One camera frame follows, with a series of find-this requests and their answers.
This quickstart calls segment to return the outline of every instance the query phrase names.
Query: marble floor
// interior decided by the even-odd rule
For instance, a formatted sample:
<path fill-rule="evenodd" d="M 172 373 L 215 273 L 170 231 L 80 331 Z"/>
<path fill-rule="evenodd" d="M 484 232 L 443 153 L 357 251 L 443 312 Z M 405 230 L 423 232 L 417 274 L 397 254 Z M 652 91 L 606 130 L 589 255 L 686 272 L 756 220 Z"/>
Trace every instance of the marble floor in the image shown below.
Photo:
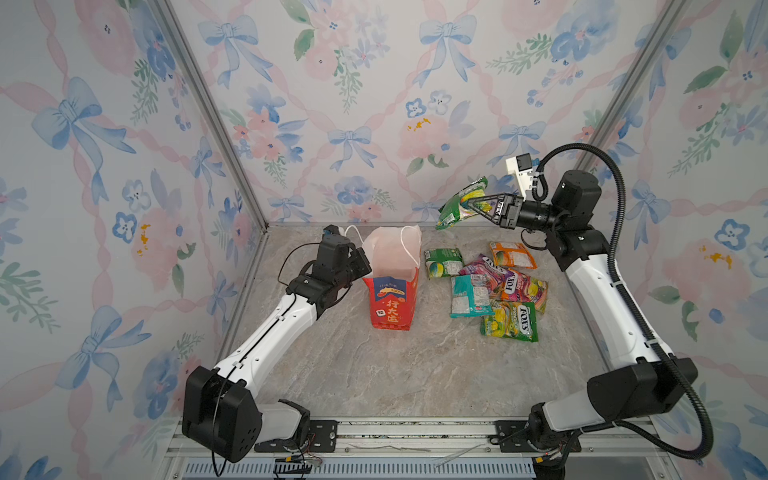
<path fill-rule="evenodd" d="M 365 237 L 373 227 L 361 227 Z M 359 244 L 354 230 L 350 238 Z M 301 243 L 319 241 L 322 227 L 270 227 L 270 238 L 234 348 L 256 329 L 283 295 L 276 275 Z M 422 229 L 422 251 L 460 248 L 465 261 L 489 254 L 489 241 L 518 241 L 497 227 Z M 257 403 L 288 399 L 313 416 L 519 416 L 532 405 L 584 388 L 606 370 L 565 276 L 547 252 L 533 252 L 531 272 L 549 282 L 538 343 L 482 336 L 479 318 L 452 319 L 451 282 L 420 271 L 415 318 L 408 332 L 371 326 L 368 289 L 361 281 L 288 350 Z M 283 281 L 314 259 L 316 247 L 296 251 Z"/>

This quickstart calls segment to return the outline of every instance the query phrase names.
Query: candy bag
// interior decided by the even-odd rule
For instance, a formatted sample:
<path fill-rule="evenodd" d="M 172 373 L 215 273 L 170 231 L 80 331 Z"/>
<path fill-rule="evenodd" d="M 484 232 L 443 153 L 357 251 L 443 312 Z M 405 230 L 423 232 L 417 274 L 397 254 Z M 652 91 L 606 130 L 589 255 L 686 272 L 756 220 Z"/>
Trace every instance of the candy bag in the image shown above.
<path fill-rule="evenodd" d="M 512 271 L 496 266 L 493 260 L 480 253 L 476 259 L 459 270 L 458 274 L 485 275 L 488 277 L 488 291 L 497 292 L 507 277 L 512 275 Z"/>
<path fill-rule="evenodd" d="M 429 278 L 456 276 L 464 267 L 464 259 L 458 248 L 436 248 L 424 252 Z"/>
<path fill-rule="evenodd" d="M 488 280 L 483 275 L 452 276 L 451 318 L 492 315 Z"/>
<path fill-rule="evenodd" d="M 523 342 L 538 342 L 536 307 L 530 302 L 498 302 L 492 304 L 493 315 L 484 316 L 480 333 Z"/>
<path fill-rule="evenodd" d="M 467 200 L 475 197 L 484 197 L 485 188 L 488 186 L 488 180 L 485 177 L 481 177 L 479 180 L 472 182 L 467 187 L 461 189 L 456 195 L 449 198 L 445 205 L 440 207 L 440 217 L 437 220 L 435 228 L 437 230 L 443 230 L 450 227 L 460 220 L 470 218 L 477 215 L 477 212 L 467 208 Z M 483 208 L 488 208 L 490 211 L 490 204 L 483 204 Z"/>
<path fill-rule="evenodd" d="M 536 268 L 536 260 L 522 243 L 491 242 L 490 246 L 498 266 Z"/>
<path fill-rule="evenodd" d="M 543 315 L 547 307 L 547 282 L 514 270 L 509 270 L 509 273 L 499 290 L 499 299 L 505 302 L 533 302 L 536 311 Z"/>

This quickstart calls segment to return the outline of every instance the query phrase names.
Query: fox's candy bag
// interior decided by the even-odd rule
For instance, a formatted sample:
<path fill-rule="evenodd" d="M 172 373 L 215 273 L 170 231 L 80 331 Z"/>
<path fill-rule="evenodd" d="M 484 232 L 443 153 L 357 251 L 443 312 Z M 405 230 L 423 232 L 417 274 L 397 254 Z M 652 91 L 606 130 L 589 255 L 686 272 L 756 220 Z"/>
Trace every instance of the fox's candy bag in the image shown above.
<path fill-rule="evenodd" d="M 533 302 L 536 311 L 543 314 L 547 307 L 547 282 L 514 270 L 509 273 L 498 292 L 499 298 L 505 302 Z"/>
<path fill-rule="evenodd" d="M 493 315 L 484 316 L 480 322 L 481 334 L 531 343 L 538 342 L 536 307 L 533 303 L 494 300 L 492 308 Z"/>
<path fill-rule="evenodd" d="M 487 186 L 488 180 L 485 177 L 481 177 L 479 180 L 472 182 L 461 189 L 456 195 L 449 198 L 449 200 L 445 202 L 445 205 L 440 207 L 440 217 L 437 220 L 435 228 L 437 230 L 443 230 L 460 220 L 477 215 L 477 212 L 470 210 L 467 207 L 467 200 L 475 197 L 484 197 L 485 188 Z M 484 204 L 484 206 L 487 206 L 488 210 L 491 209 L 490 205 Z"/>
<path fill-rule="evenodd" d="M 522 243 L 491 242 L 490 246 L 496 265 L 507 268 L 536 268 L 536 260 Z"/>
<path fill-rule="evenodd" d="M 461 270 L 459 275 L 485 275 L 488 277 L 488 288 L 491 292 L 497 292 L 499 287 L 507 278 L 512 275 L 511 270 L 496 266 L 493 260 L 482 253 L 478 255 L 471 263 L 468 263 Z"/>

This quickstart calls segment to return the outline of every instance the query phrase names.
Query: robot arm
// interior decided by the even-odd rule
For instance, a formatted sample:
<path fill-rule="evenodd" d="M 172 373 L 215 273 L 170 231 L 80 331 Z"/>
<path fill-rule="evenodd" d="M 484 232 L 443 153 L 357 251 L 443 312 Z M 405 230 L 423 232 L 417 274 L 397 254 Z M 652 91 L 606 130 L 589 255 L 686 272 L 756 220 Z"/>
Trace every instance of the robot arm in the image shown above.
<path fill-rule="evenodd" d="M 558 153 L 570 149 L 589 151 L 611 168 L 619 190 L 619 209 L 609 244 L 599 230 L 588 224 L 601 189 L 598 180 L 581 170 L 565 172 L 550 204 L 544 165 Z M 587 387 L 563 399 L 539 403 L 531 408 L 527 434 L 540 449 L 556 447 L 574 432 L 619 425 L 639 432 L 623 419 L 669 412 L 685 393 L 690 398 L 702 424 L 702 442 L 685 451 L 647 439 L 670 453 L 684 458 L 703 458 L 713 444 L 712 428 L 696 392 L 690 387 L 698 371 L 690 359 L 678 359 L 658 337 L 624 286 L 615 254 L 621 233 L 626 193 L 616 164 L 596 147 L 584 144 L 564 145 L 550 152 L 537 170 L 530 154 L 510 157 L 508 172 L 518 184 L 521 195 L 497 194 L 468 200 L 468 207 L 504 228 L 521 227 L 546 233 L 546 250 L 565 272 L 592 329 L 602 341 L 610 372 L 588 380 Z M 537 182 L 544 187 L 538 196 Z"/>
<path fill-rule="evenodd" d="M 286 400 L 257 406 L 254 399 L 291 344 L 341 300 L 339 291 L 370 271 L 362 248 L 356 249 L 338 227 L 326 227 L 317 259 L 289 283 L 253 335 L 212 370 L 199 366 L 189 376 L 182 433 L 230 462 L 268 440 L 287 440 L 299 448 L 306 440 L 310 412 Z"/>

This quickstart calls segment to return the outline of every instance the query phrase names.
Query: wire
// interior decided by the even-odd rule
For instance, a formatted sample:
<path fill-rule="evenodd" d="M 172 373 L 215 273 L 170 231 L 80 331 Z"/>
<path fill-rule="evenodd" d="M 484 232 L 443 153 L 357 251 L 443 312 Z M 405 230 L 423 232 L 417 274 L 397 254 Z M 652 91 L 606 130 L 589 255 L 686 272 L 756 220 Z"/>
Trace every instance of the wire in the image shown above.
<path fill-rule="evenodd" d="M 294 248 L 293 250 L 291 250 L 291 251 L 290 251 L 290 253 L 288 253 L 288 257 L 286 257 L 286 259 L 285 259 L 285 260 L 283 260 L 283 265 L 280 267 L 280 272 L 277 274 L 277 282 L 278 282 L 278 283 L 282 283 L 283 285 L 285 285 L 285 286 L 288 286 L 288 284 L 287 284 L 287 283 L 283 282 L 283 281 L 280 279 L 280 275 L 283 273 L 283 268 L 285 268 L 285 266 L 286 266 L 286 262 L 288 261 L 288 259 L 290 258 L 290 256 L 291 256 L 291 255 L 293 255 L 293 252 L 295 252 L 296 250 L 298 250 L 298 249 L 299 249 L 299 248 L 301 248 L 301 247 L 306 247 L 307 245 L 320 245 L 320 242 L 302 243 L 302 244 L 301 244 L 301 245 L 299 245 L 298 247 L 296 247 L 296 248 Z"/>
<path fill-rule="evenodd" d="M 232 372 L 235 371 L 235 367 L 232 367 L 229 373 L 227 373 L 227 377 L 224 379 L 224 381 L 221 383 L 221 387 L 219 388 L 219 395 L 216 397 L 216 408 L 214 409 L 214 420 L 210 424 L 210 436 L 211 438 L 216 438 L 216 415 L 219 412 L 219 402 L 221 401 L 221 394 L 224 391 L 224 386 L 227 384 L 227 381 L 230 379 L 230 375 L 232 375 Z M 224 459 L 224 463 L 221 465 L 221 472 L 217 470 L 216 468 L 216 454 L 214 453 L 214 450 L 210 450 L 210 461 L 214 464 L 214 473 L 217 477 L 220 477 L 224 474 L 224 469 L 227 467 L 227 459 Z"/>
<path fill-rule="evenodd" d="M 526 424 L 525 428 L 523 428 L 522 430 L 518 430 L 517 432 L 510 433 L 509 435 L 507 435 L 505 437 L 499 437 L 498 435 L 492 436 L 489 439 L 489 441 L 490 441 L 491 445 L 501 445 L 502 443 L 506 442 L 509 439 L 513 439 L 515 437 L 519 437 L 519 436 L 522 436 L 522 435 L 527 435 L 528 433 L 530 433 L 530 431 L 531 431 L 531 429 L 528 427 L 528 424 Z"/>
<path fill-rule="evenodd" d="M 534 233 L 534 230 L 531 230 L 530 228 L 526 228 L 525 230 L 520 232 L 520 240 L 523 241 L 523 245 L 530 248 L 531 250 L 539 250 L 540 252 L 547 250 L 547 247 L 537 247 L 535 245 L 531 245 L 530 243 L 526 242 L 525 238 L 523 237 L 523 232 Z"/>
<path fill-rule="evenodd" d="M 646 341 L 650 342 L 651 340 L 655 340 L 656 336 L 654 335 L 654 331 L 650 328 L 650 325 L 648 325 L 648 322 L 645 319 L 645 316 L 640 311 L 640 307 L 637 306 L 637 304 L 634 301 L 634 298 L 632 298 L 632 295 L 630 295 L 629 291 L 624 286 L 623 282 L 617 283 L 617 282 L 621 282 L 621 277 L 619 276 L 618 268 L 616 264 L 616 250 L 618 248 L 619 236 L 621 235 L 621 227 L 624 225 L 624 215 L 626 214 L 626 210 L 627 210 L 627 190 L 626 190 L 626 187 L 624 186 L 624 178 L 621 176 L 621 171 L 619 170 L 619 167 L 616 165 L 616 162 L 614 162 L 614 160 L 611 158 L 610 155 L 606 154 L 600 148 L 597 148 L 590 144 L 565 144 L 555 148 L 553 151 L 549 152 L 543 159 L 541 159 L 541 162 L 537 167 L 537 171 L 539 173 L 544 172 L 544 166 L 547 164 L 547 162 L 550 161 L 550 159 L 552 159 L 555 155 L 568 150 L 583 150 L 600 158 L 603 161 L 603 163 L 605 163 L 608 166 L 608 169 L 611 171 L 611 174 L 613 175 L 614 180 L 616 181 L 618 206 L 616 210 L 616 222 L 614 224 L 613 233 L 611 234 L 611 242 L 608 244 L 608 259 L 607 259 L 608 275 L 611 277 L 611 281 L 615 283 L 614 288 L 616 289 L 616 291 L 618 291 L 622 300 L 627 305 L 627 308 L 630 310 L 630 312 L 632 312 L 632 316 L 637 322 L 637 325 L 640 327 L 640 330 L 643 332 L 643 336 L 645 337 Z M 538 193 L 538 185 L 534 187 L 532 193 L 536 201 L 542 201 L 547 197 L 549 190 L 548 190 L 547 180 L 544 177 L 544 175 L 539 175 L 538 179 L 541 181 L 541 187 L 543 189 L 542 194 L 539 195 Z M 633 432 L 636 432 L 637 434 L 647 439 L 649 442 L 652 442 L 654 445 L 656 445 L 660 449 L 663 449 L 666 452 L 671 453 L 672 455 L 675 455 L 681 458 L 687 458 L 689 460 L 698 460 L 700 458 L 704 458 L 707 455 L 709 455 L 709 453 L 712 451 L 712 446 L 714 444 L 714 433 L 712 430 L 712 422 L 710 421 L 710 417 L 709 417 L 709 414 L 707 413 L 707 409 L 704 407 L 704 403 L 701 401 L 701 398 L 696 393 L 696 390 L 694 390 L 693 386 L 691 386 L 688 379 L 685 378 L 683 373 L 680 371 L 680 369 L 677 368 L 677 365 L 672 361 L 672 359 L 667 355 L 667 353 L 664 352 L 664 349 L 661 348 L 661 345 L 659 345 L 658 342 L 650 342 L 650 347 L 652 348 L 654 353 L 656 353 L 656 355 L 659 357 L 659 360 L 661 361 L 662 365 L 664 365 L 664 367 L 667 370 L 669 370 L 669 372 L 672 374 L 677 384 L 683 388 L 683 391 L 685 392 L 686 396 L 690 400 L 690 403 L 693 406 L 694 411 L 696 412 L 696 416 L 699 419 L 699 424 L 701 427 L 701 441 L 699 442 L 699 445 L 695 449 L 683 450 L 683 449 L 679 449 L 678 447 L 672 446 L 666 442 L 663 442 L 660 439 L 657 439 L 656 437 L 653 437 L 651 434 L 645 432 L 643 429 L 641 429 L 640 427 L 632 423 L 620 420 L 616 422 L 616 425 L 625 427 L 626 429 L 630 429 Z M 567 458 L 568 452 L 565 452 L 563 454 L 563 457 L 564 459 Z"/>

